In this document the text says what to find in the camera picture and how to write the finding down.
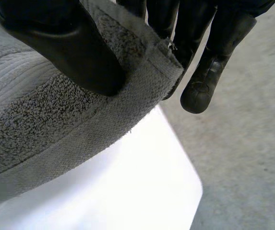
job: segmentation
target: towel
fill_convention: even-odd
[[[0,28],[0,202],[109,147],[164,98],[183,72],[169,40],[161,40],[142,19],[108,0],[84,0],[83,5],[127,82],[114,97],[88,92]]]

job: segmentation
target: floor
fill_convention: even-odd
[[[192,230],[275,230],[275,5],[238,46],[209,108],[161,103],[203,182]]]

